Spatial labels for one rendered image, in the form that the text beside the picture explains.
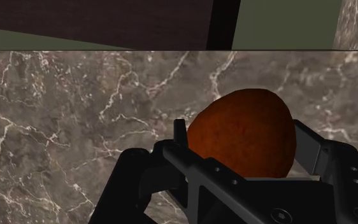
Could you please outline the dark brown wooden cabinet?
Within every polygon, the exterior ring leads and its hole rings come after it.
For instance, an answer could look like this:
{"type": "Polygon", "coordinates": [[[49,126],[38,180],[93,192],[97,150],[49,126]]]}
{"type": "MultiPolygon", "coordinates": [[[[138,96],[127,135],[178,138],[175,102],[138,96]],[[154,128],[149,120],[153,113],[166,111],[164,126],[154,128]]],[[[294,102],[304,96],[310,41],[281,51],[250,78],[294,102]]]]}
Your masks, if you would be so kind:
{"type": "Polygon", "coordinates": [[[229,50],[241,0],[0,0],[0,30],[134,50],[229,50]]]}

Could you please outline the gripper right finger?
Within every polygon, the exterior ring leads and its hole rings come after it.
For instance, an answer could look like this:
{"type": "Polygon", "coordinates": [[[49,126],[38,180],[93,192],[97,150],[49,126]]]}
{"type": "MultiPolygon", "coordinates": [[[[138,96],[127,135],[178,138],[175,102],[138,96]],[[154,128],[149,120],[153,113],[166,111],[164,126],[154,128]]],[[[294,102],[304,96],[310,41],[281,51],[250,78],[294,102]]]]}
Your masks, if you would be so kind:
{"type": "Polygon", "coordinates": [[[358,151],[347,143],[325,139],[299,120],[295,160],[311,176],[333,186],[337,224],[358,224],[358,151]]]}

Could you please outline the orange-brown round fruit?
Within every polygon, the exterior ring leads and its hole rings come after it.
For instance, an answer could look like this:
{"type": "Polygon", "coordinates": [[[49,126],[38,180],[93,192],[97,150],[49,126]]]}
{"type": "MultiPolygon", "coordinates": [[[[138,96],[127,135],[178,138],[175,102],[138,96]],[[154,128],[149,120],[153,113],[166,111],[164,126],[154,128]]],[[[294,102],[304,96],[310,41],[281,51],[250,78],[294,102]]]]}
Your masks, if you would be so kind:
{"type": "Polygon", "coordinates": [[[189,148],[244,178],[284,178],[296,152],[291,113],[275,93],[236,90],[202,110],[187,130],[189,148]]]}

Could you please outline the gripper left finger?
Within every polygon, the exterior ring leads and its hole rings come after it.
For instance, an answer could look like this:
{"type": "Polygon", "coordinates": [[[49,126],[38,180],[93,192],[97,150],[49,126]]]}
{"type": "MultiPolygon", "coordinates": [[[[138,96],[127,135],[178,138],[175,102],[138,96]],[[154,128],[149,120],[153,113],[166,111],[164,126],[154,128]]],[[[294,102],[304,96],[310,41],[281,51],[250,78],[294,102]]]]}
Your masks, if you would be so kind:
{"type": "Polygon", "coordinates": [[[245,180],[213,158],[203,159],[187,146],[182,119],[174,137],[153,151],[124,150],[88,224],[157,224],[145,214],[152,194],[166,191],[189,224],[254,224],[254,212],[239,187],[245,180]]]}

